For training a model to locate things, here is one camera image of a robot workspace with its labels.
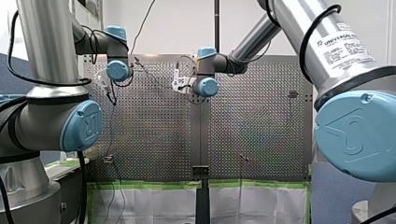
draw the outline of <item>light blue joint cap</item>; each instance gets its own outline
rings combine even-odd
[[[396,96],[348,91],[318,112],[319,150],[342,172],[372,182],[396,181]]]
[[[91,147],[102,131],[102,109],[88,100],[76,106],[61,134],[61,149],[65,152],[83,151]]]
[[[107,26],[106,32],[116,38],[126,41],[126,32],[123,27],[120,26]]]
[[[107,76],[117,82],[125,81],[131,74],[128,66],[122,61],[112,61],[107,65]]]
[[[213,77],[206,77],[198,84],[198,92],[204,97],[215,96],[219,92],[219,84]]]
[[[217,54],[216,49],[213,47],[204,47],[198,49],[198,60],[202,60]]]
[[[23,95],[23,94],[4,94],[4,95],[0,95],[0,105],[5,103],[5,102],[7,102],[7,101],[20,98],[22,96],[25,96],[25,95]]]

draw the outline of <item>cable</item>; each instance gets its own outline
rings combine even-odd
[[[98,58],[98,46],[99,46],[99,39],[97,38],[96,35],[93,34],[93,29],[91,29],[90,27],[86,26],[86,25],[81,25],[82,28],[85,28],[87,30],[89,30],[91,33],[89,35],[89,39],[90,39],[90,48],[92,51],[91,54],[91,58],[92,58],[92,64],[96,64],[97,58]],[[95,40],[95,48],[93,48],[93,44],[92,44],[92,38]]]
[[[311,26],[304,35],[303,42],[301,43],[301,47],[300,47],[299,59],[300,59],[300,67],[303,72],[303,75],[306,78],[306,80],[309,81],[310,83],[312,83],[312,80],[309,77],[305,67],[305,54],[306,54],[306,48],[308,47],[309,38],[311,37],[311,35],[314,33],[314,31],[317,29],[318,25],[322,22],[324,18],[326,18],[327,16],[331,15],[334,12],[340,13],[341,9],[342,7],[340,5],[333,5],[331,7],[328,7],[326,10],[324,10],[322,13],[320,13],[320,15],[318,15],[314,19]]]
[[[114,198],[116,197],[116,189],[114,188],[114,184],[111,181],[110,181],[110,183],[111,183],[111,187],[112,187],[113,196],[111,197],[110,203],[107,206],[106,217],[105,217],[105,221],[103,222],[103,224],[106,224],[106,222],[108,220],[108,215],[110,213],[111,204],[113,204]]]
[[[88,193],[87,193],[87,171],[85,167],[85,160],[84,160],[84,154],[82,151],[77,152],[78,154],[78,160],[79,160],[79,167],[81,169],[81,211],[79,215],[79,224],[84,224],[85,221],[85,215],[87,213],[87,198],[88,198]]]
[[[19,79],[22,79],[24,81],[32,82],[35,84],[40,84],[40,85],[47,85],[47,86],[54,86],[54,87],[76,87],[76,86],[85,86],[88,85],[92,82],[90,78],[81,78],[79,83],[75,84],[59,84],[59,83],[53,83],[53,82],[47,82],[47,81],[40,81],[36,79],[32,79],[29,77],[24,77],[20,74],[18,74],[14,68],[12,67],[12,51],[14,50],[14,40],[15,40],[15,25],[17,22],[17,18],[19,16],[19,12],[16,11],[14,16],[12,17],[12,22],[11,22],[11,30],[10,30],[10,35],[9,35],[9,47],[8,47],[8,56],[7,56],[7,69],[8,71],[14,76]]]
[[[375,221],[378,221],[379,219],[383,218],[383,217],[387,217],[390,216],[392,214],[396,213],[396,207],[391,207],[390,209],[388,209],[387,211],[384,211],[380,214],[377,214],[373,217],[370,217],[369,219],[363,221],[361,224],[370,224],[370,223],[374,223]]]
[[[110,93],[109,93],[109,92],[106,94],[106,97],[107,97],[108,101],[109,101],[111,104],[113,104],[113,105],[115,106],[115,105],[117,105],[118,99],[117,99],[116,93],[114,92],[114,85],[113,85],[113,82],[110,83],[110,87],[111,87],[111,92],[112,92],[112,94],[113,94],[113,99],[114,99],[114,100],[111,99],[111,96],[110,96]]]
[[[236,70],[235,70],[235,67],[233,66],[233,63],[231,62],[230,58],[227,55],[224,55],[224,54],[221,54],[221,53],[219,53],[219,55],[223,56],[224,59],[227,61],[227,67],[228,67],[228,64],[229,64],[231,66],[231,68],[233,69],[233,73],[232,74],[226,73],[226,75],[228,77],[234,77],[236,75]]]
[[[179,56],[179,57],[177,58],[176,69],[179,68],[180,60],[181,60],[182,58],[189,59],[193,64],[197,65],[197,63],[195,62],[195,60],[193,60],[191,57],[189,57],[189,56],[187,56],[187,55],[181,55],[181,56]]]
[[[269,0],[265,0],[265,10],[267,11],[267,15],[270,21],[277,27],[280,27],[279,22],[277,22],[277,20],[272,16]]]
[[[3,204],[6,210],[8,224],[14,224],[14,219],[12,218],[11,209],[9,208],[6,186],[4,185],[3,179],[1,177],[0,177],[0,190],[1,190],[1,195],[3,196]]]
[[[235,57],[233,56],[233,52],[231,52],[231,54],[228,57],[231,58],[231,62],[237,62],[237,63],[241,63],[241,64],[253,63],[253,62],[258,61],[260,58],[262,58],[262,56],[264,56],[267,53],[267,51],[270,47],[271,47],[271,40],[270,40],[270,42],[268,42],[267,48],[265,49],[265,51],[262,55],[260,55],[259,57],[255,58],[255,59],[249,60],[249,61],[235,59]]]
[[[149,13],[150,13],[150,11],[151,11],[151,9],[152,9],[152,6],[154,6],[155,1],[156,1],[156,0],[152,0],[151,4],[149,5],[149,7],[148,7],[148,12],[146,13],[145,19],[143,19],[142,24],[140,25],[139,32],[137,32],[137,35],[134,37],[134,44],[133,44],[133,46],[132,46],[132,50],[131,50],[131,53],[130,53],[131,55],[134,53],[134,47],[136,46],[137,38],[138,38],[138,37],[140,36],[140,34],[142,33],[143,27],[144,27],[144,25],[145,25],[145,23],[146,23],[146,20],[147,20],[148,16],[149,16]]]
[[[113,118],[114,118],[114,111],[116,110],[116,106],[113,106],[113,109],[111,110],[111,115],[110,115],[110,143],[108,144],[108,148],[106,151],[106,155],[108,156],[108,152],[110,151],[111,147],[113,146]]]
[[[114,169],[116,170],[116,173],[117,173],[117,175],[119,176],[119,180],[120,180],[120,193],[121,193],[122,201],[123,201],[123,206],[122,206],[121,213],[120,213],[120,215],[119,215],[119,217],[117,218],[117,221],[116,221],[116,224],[117,224],[117,223],[119,223],[120,218],[121,218],[123,212],[125,211],[126,200],[125,200],[125,195],[123,194],[123,190],[122,190],[122,178],[121,178],[120,170],[119,170],[119,168],[117,167],[117,164],[116,164],[114,161],[113,161],[113,164],[114,164]]]
[[[171,86],[165,86],[165,85],[163,85],[161,82],[160,82],[160,80],[158,79],[158,78],[156,78],[153,74],[151,74],[149,71],[148,71],[148,69],[145,67],[145,65],[143,65],[140,61],[139,61],[139,59],[138,58],[136,58],[136,57],[134,57],[135,59],[136,59],[136,64],[137,65],[139,65],[142,69],[143,69],[143,72],[145,72],[147,75],[149,75],[149,76],[151,76],[152,78],[154,78],[155,79],[155,82],[157,82],[157,85],[159,85],[159,86],[161,86],[161,87],[164,87],[164,88],[166,88],[166,89],[172,89],[172,87]]]
[[[129,87],[129,86],[132,85],[132,81],[134,81],[134,69],[133,69],[132,66],[131,66],[130,68],[131,68],[131,73],[132,73],[132,74],[131,74],[131,76],[129,77],[128,83],[125,84],[125,85],[122,85],[122,84],[120,84],[120,83],[117,83],[116,81],[113,81],[114,85],[116,85],[117,87],[120,87],[120,88],[125,88],[125,87]]]

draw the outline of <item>sticker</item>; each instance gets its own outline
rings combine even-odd
[[[319,40],[317,46],[328,69],[346,69],[355,63],[375,61],[358,37],[350,31],[328,35]]]
[[[350,31],[350,26],[346,23],[337,23],[338,28],[342,31]]]

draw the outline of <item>black pole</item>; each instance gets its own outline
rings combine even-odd
[[[220,0],[215,0],[215,48],[220,53]]]

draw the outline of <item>pegboard wall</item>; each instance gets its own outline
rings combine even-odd
[[[244,75],[219,75],[208,127],[211,178],[308,177],[312,87],[294,58],[264,60]]]
[[[202,105],[171,90],[178,55],[134,57],[148,72],[137,66],[132,85],[116,88],[115,107],[97,85],[89,87],[104,110],[103,132],[88,153],[93,181],[191,180],[197,161],[209,166],[211,178],[307,177],[312,87],[295,57],[268,56],[244,75],[218,75],[219,95]],[[84,67],[92,77],[106,68],[106,58],[96,65],[87,59]],[[191,70],[183,62],[180,74]],[[114,155],[115,166],[104,163],[107,154]]]

